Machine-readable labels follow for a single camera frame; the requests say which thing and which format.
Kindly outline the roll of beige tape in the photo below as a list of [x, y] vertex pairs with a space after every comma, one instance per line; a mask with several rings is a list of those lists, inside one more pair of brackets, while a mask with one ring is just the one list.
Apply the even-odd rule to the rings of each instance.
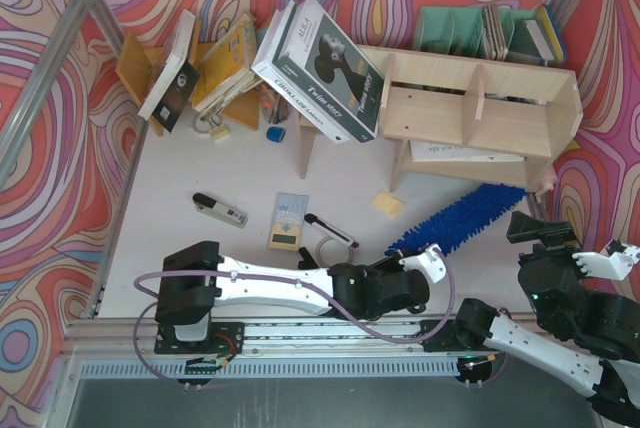
[[318, 243], [315, 252], [316, 261], [321, 267], [350, 263], [354, 256], [354, 249], [352, 247], [346, 246], [331, 237], [323, 238]]

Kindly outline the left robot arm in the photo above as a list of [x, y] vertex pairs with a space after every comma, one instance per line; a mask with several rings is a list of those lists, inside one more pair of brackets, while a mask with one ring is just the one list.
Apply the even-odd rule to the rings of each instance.
[[288, 270], [254, 265], [203, 241], [163, 261], [155, 321], [195, 325], [216, 305], [265, 305], [313, 316], [374, 321], [388, 313], [420, 313], [430, 298], [428, 270], [397, 255], [373, 265]]

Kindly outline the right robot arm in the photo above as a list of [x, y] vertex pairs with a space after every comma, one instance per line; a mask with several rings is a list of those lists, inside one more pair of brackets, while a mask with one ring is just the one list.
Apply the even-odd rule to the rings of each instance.
[[611, 422], [639, 424], [639, 304], [587, 289], [586, 278], [622, 280], [639, 261], [636, 245], [613, 240], [602, 252], [582, 248], [568, 222], [544, 222], [520, 211], [506, 237], [530, 241], [519, 257], [518, 282], [542, 337], [479, 299], [463, 300], [454, 320], [458, 341], [492, 348], [555, 376]]

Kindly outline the blue microfibre duster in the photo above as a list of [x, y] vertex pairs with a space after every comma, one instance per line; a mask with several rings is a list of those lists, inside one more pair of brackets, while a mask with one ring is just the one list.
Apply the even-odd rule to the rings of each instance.
[[447, 256], [522, 201], [526, 191], [506, 185], [481, 184], [474, 191], [408, 229], [386, 250], [416, 254], [438, 244]]

